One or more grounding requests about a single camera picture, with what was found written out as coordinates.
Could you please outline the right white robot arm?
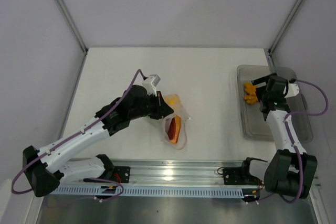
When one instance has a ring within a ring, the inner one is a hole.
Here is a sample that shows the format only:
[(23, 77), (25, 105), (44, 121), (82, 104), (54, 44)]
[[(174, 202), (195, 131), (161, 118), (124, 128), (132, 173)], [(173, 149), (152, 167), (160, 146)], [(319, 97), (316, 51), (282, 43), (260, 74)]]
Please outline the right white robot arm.
[(240, 170), (240, 179), (251, 184), (262, 180), (269, 193), (278, 194), (285, 202), (294, 203), (307, 198), (315, 172), (317, 159), (309, 155), (295, 132), (287, 99), (299, 94), (295, 79), (287, 80), (276, 73), (244, 84), (247, 103), (257, 100), (264, 121), (270, 128), (276, 152), (270, 162), (259, 158), (246, 158)]

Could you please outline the right corner frame post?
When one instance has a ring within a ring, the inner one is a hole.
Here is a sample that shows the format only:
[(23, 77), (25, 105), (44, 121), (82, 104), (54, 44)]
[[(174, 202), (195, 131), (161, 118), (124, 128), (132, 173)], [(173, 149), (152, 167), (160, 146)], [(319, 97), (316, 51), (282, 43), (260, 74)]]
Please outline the right corner frame post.
[(306, 0), (295, 0), (292, 8), (290, 9), (288, 15), (286, 16), (284, 22), (281, 25), (280, 30), (278, 31), (275, 39), (273, 40), (270, 48), (268, 49), (268, 54), (270, 56), (272, 56), (274, 54), (275, 50), (279, 46), (281, 40), (286, 35), (286, 32), (288, 31), (291, 24), (295, 20), (296, 16), (298, 15), (298, 13), (299, 13), (300, 9), (302, 8), (302, 6), (304, 5), (305, 1)]

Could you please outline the red toy meat slice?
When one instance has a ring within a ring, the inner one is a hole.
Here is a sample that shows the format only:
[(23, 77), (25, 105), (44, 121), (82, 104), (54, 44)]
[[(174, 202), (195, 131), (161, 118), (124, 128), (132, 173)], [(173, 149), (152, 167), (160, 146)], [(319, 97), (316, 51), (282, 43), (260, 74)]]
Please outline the red toy meat slice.
[(167, 139), (171, 144), (176, 145), (178, 143), (181, 128), (182, 128), (182, 119), (179, 116), (175, 116), (166, 121), (165, 132), (167, 135)]

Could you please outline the clear plastic food tray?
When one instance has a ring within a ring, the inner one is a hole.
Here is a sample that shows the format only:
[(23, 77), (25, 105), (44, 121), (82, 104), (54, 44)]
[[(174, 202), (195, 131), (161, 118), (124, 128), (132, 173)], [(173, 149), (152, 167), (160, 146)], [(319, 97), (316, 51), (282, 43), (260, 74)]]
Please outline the clear plastic food tray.
[[(292, 79), (296, 77), (295, 72), (287, 67), (269, 67), (240, 65), (237, 67), (238, 98), (242, 120), (242, 131), (244, 138), (256, 141), (273, 141), (272, 133), (260, 112), (260, 104), (247, 104), (244, 100), (244, 83), (251, 83), (252, 80), (269, 75), (271, 73)], [(306, 115), (292, 116), (292, 123), (297, 137), (301, 143), (309, 143), (313, 139), (313, 132), (309, 118)]]

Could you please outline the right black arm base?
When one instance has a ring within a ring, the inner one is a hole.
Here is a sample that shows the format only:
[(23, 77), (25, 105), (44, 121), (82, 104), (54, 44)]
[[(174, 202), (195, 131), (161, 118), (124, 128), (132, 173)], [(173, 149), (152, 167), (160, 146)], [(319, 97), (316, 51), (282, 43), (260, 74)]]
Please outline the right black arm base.
[(268, 165), (263, 159), (247, 157), (239, 167), (219, 167), (217, 174), (223, 177), (225, 185), (261, 186)]

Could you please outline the clear zip top bag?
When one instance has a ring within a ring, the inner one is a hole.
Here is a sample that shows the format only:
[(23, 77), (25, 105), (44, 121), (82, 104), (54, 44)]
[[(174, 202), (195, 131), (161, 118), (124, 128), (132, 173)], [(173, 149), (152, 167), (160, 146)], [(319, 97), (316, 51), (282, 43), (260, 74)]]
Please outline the clear zip top bag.
[(191, 119), (191, 116), (183, 107), (181, 99), (177, 94), (164, 96), (164, 101), (173, 109), (173, 113), (161, 120), (162, 140), (176, 150), (182, 150), (187, 145), (185, 123)]

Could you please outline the corner frame post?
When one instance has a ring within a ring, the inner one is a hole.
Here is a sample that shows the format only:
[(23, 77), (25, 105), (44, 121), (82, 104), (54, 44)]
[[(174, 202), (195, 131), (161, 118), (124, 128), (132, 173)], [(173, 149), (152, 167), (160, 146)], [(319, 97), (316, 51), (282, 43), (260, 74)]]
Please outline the corner frame post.
[(70, 11), (68, 10), (68, 7), (64, 0), (54, 0), (56, 3), (66, 25), (68, 26), (70, 32), (72, 33), (76, 43), (78, 44), (80, 50), (83, 52), (83, 54), (86, 54), (88, 51), (87, 46), (85, 45), (85, 42), (71, 16)]
[(279, 46), (281, 40), (286, 35), (286, 32), (288, 31), (291, 24), (295, 20), (296, 16), (298, 15), (298, 13), (299, 13), (300, 9), (302, 8), (302, 6), (304, 5), (305, 1), (306, 0), (295, 0), (292, 8), (290, 9), (288, 15), (286, 16), (284, 22), (281, 25), (280, 30), (278, 31), (275, 39), (273, 40), (270, 48), (268, 49), (268, 54), (270, 56), (272, 56), (274, 54), (275, 50)]

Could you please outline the aluminium rail frame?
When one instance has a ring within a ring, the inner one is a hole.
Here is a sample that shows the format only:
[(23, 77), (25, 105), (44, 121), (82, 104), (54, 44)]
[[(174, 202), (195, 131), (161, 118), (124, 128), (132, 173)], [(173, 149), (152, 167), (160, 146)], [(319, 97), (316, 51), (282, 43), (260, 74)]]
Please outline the aluminium rail frame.
[[(168, 187), (230, 187), (257, 188), (251, 185), (225, 185), (223, 177), (217, 174), (219, 167), (239, 167), (241, 163), (221, 162), (178, 162), (178, 161), (112, 161), (115, 166), (131, 167), (128, 183), (132, 186)], [(35, 193), (48, 195), (63, 185), (108, 185), (118, 183), (105, 179), (84, 182), (89, 176), (100, 176), (102, 162), (97, 158), (70, 160), (60, 165), (55, 172), (47, 170), (47, 165), (38, 163), (27, 174)]]

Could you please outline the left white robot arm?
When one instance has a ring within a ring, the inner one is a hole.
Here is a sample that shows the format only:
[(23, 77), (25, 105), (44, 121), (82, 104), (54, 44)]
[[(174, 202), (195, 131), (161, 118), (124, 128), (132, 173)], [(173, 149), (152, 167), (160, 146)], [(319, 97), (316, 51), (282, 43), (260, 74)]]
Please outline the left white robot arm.
[(174, 110), (160, 92), (148, 94), (143, 86), (133, 85), (123, 96), (102, 107), (82, 129), (47, 146), (23, 150), (24, 174), (36, 197), (52, 193), (61, 184), (84, 182), (116, 182), (115, 166), (105, 154), (91, 159), (72, 158), (98, 141), (105, 140), (127, 128), (135, 119), (163, 119)]

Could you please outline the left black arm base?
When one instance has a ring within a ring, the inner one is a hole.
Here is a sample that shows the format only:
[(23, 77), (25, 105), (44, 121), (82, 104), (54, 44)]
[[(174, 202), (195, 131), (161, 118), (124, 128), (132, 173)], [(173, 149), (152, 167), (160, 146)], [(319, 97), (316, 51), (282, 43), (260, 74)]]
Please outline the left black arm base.
[(89, 176), (85, 178), (84, 182), (95, 182), (94, 179), (105, 179), (118, 183), (128, 183), (130, 179), (131, 167), (129, 166), (115, 166), (111, 159), (105, 154), (96, 156), (103, 166), (103, 172), (100, 176)]

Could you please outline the left corner frame post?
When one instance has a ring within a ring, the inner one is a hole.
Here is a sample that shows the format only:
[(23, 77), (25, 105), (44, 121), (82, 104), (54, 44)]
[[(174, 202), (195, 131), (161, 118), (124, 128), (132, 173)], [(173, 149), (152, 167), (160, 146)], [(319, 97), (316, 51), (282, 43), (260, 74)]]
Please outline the left corner frame post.
[(80, 50), (83, 52), (83, 54), (86, 54), (88, 51), (87, 46), (85, 45), (85, 42), (71, 16), (70, 11), (68, 10), (68, 7), (64, 0), (54, 0), (56, 3), (66, 25), (68, 26), (70, 32), (72, 33), (76, 43), (78, 44)]

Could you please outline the orange toy food piece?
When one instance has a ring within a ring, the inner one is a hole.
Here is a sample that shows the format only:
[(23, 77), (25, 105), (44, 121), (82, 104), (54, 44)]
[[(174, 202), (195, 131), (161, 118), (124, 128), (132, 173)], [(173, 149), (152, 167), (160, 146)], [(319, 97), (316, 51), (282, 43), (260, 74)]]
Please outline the orange toy food piece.
[(253, 105), (259, 102), (256, 93), (257, 87), (252, 85), (251, 83), (244, 83), (244, 100), (247, 104)]

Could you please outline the yellow toy mango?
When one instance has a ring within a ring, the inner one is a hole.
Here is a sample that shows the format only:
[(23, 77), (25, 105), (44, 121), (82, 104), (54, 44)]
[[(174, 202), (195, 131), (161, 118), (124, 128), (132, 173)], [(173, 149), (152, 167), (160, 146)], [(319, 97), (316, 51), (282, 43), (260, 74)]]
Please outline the yellow toy mango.
[(164, 96), (164, 101), (169, 106), (180, 106), (180, 105), (182, 105), (180, 97), (177, 94), (169, 94), (169, 95)]

